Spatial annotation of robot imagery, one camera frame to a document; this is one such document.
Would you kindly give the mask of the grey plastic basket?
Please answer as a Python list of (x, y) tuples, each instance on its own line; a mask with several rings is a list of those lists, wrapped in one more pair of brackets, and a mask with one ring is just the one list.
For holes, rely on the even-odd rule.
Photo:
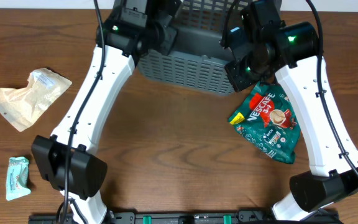
[[(172, 26), (178, 35), (171, 52), (162, 55), (149, 50), (147, 55), (129, 58), (149, 79), (229, 95), (233, 89), (224, 66), (233, 60), (228, 49), (221, 47), (224, 19), (232, 1), (182, 1), (182, 9)], [(239, 11), (247, 1), (239, 1), (229, 28), (241, 26)]]

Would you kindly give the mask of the green Nescafe coffee bag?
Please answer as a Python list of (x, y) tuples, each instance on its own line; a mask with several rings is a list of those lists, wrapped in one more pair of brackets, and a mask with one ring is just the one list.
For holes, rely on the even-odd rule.
[(294, 163), (301, 129), (289, 97), (280, 85), (257, 83), (228, 122), (273, 160)]

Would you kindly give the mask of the beige paper pouch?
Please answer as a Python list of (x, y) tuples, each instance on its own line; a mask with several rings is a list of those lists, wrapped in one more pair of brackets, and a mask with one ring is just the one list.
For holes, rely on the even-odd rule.
[(31, 127), (72, 82), (47, 69), (32, 71), (25, 88), (0, 88), (0, 113), (19, 132)]

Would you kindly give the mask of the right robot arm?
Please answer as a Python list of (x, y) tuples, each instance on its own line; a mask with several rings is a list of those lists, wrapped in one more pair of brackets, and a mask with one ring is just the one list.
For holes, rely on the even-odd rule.
[(326, 207), (358, 193), (358, 150), (334, 100), (323, 58), (323, 27), (280, 18), (275, 1), (252, 1), (242, 27), (224, 28), (220, 44), (235, 91), (250, 96), (229, 118), (235, 130), (271, 158), (291, 164), (299, 137), (309, 171), (290, 179), (290, 192), (258, 223), (338, 223)]

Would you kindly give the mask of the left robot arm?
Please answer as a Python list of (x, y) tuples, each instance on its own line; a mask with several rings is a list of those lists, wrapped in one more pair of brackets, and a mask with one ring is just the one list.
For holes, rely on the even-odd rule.
[(36, 136), (31, 151), (41, 177), (63, 195), (56, 214), (30, 223), (110, 223), (101, 198), (107, 164), (96, 156), (112, 106), (139, 60), (155, 50), (170, 53), (178, 31), (171, 23), (182, 9), (176, 0), (116, 1), (98, 17), (88, 73), (72, 105), (48, 137)]

